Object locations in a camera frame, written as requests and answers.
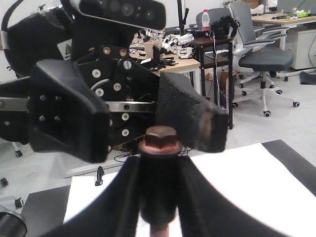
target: chair backrest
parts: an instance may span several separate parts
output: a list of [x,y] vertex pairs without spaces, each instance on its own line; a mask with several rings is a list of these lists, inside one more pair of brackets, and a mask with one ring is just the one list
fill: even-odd
[[256,40],[249,5],[242,1],[234,1],[229,4],[229,9],[232,17],[238,18],[240,22],[236,35],[237,44],[244,45],[251,40]]
[[[231,13],[229,11],[229,9],[227,8],[214,8],[214,9],[209,9],[207,11],[208,15],[209,15],[209,19],[210,19],[210,23],[214,23],[216,21],[219,21],[222,17],[226,17],[226,16],[230,16]],[[202,30],[202,15],[203,12],[200,12],[197,15],[197,28],[199,30]]]

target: plastic bottle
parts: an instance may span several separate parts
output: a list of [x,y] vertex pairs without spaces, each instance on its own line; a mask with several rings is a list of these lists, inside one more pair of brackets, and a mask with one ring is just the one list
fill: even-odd
[[210,20],[209,20],[209,15],[207,13],[207,9],[203,10],[203,15],[202,15],[202,30],[203,31],[208,31],[210,30]]

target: mesh gripper pad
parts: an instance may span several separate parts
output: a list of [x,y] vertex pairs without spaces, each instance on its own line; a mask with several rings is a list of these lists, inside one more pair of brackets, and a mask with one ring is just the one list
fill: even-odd
[[175,128],[183,146],[209,153],[222,152],[228,119],[225,110],[196,93],[187,77],[161,72],[156,125]]

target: chair armrest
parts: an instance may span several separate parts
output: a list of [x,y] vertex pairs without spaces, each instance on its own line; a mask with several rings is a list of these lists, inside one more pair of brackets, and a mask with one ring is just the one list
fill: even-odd
[[262,34],[282,32],[282,31],[287,31],[288,29],[289,29],[289,27],[284,27],[284,26],[273,27],[273,28],[269,28],[269,29],[263,31]]
[[249,41],[247,43],[244,43],[243,46],[244,47],[256,47],[256,46],[261,46],[261,45],[267,45],[267,44],[271,44],[274,43],[275,40],[274,39],[256,39],[256,40],[252,40]]
[[265,29],[265,27],[263,27],[263,26],[254,26],[253,27],[254,32],[262,31],[264,29]]
[[287,37],[287,34],[274,34],[269,36],[268,39],[279,40],[284,37]]

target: white sheet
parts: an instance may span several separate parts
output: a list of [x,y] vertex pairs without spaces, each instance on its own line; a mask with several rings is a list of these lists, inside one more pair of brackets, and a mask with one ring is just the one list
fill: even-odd
[[[192,160],[223,196],[250,216],[291,237],[316,237],[316,197],[261,144]],[[94,186],[95,177],[73,177],[65,221],[92,203],[116,175],[103,176],[100,187]],[[169,231],[169,236],[182,236],[178,217]],[[149,236],[149,225],[141,218],[136,236]]]

